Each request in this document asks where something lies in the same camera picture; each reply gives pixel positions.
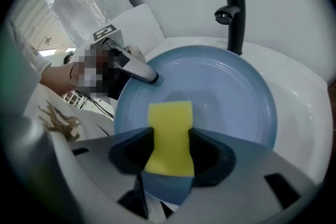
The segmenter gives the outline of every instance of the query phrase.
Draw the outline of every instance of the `faucet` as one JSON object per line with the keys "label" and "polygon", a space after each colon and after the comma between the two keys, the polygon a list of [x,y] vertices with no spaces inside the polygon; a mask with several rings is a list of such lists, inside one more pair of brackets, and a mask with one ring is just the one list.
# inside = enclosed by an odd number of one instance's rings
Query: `faucet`
{"label": "faucet", "polygon": [[227,0],[227,5],[215,12],[215,19],[222,25],[229,25],[227,50],[241,55],[245,34],[245,0]]}

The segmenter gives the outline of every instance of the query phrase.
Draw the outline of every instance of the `plate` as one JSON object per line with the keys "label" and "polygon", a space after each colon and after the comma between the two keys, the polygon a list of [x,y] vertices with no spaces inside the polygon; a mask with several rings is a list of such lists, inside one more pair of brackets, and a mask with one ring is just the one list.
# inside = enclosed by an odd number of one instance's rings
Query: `plate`
{"label": "plate", "polygon": [[114,133],[148,127],[150,103],[191,101],[193,126],[273,148],[277,115],[261,75],[236,54],[210,46],[167,51],[148,62],[155,84],[130,79],[119,97]]}

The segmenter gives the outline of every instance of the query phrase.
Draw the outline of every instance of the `yellow sponge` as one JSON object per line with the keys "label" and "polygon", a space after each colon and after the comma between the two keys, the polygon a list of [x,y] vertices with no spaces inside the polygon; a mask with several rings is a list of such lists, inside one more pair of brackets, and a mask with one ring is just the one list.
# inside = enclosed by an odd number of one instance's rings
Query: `yellow sponge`
{"label": "yellow sponge", "polygon": [[154,151],[145,171],[166,176],[194,176],[188,135],[193,126],[191,102],[150,104],[148,123],[154,128]]}

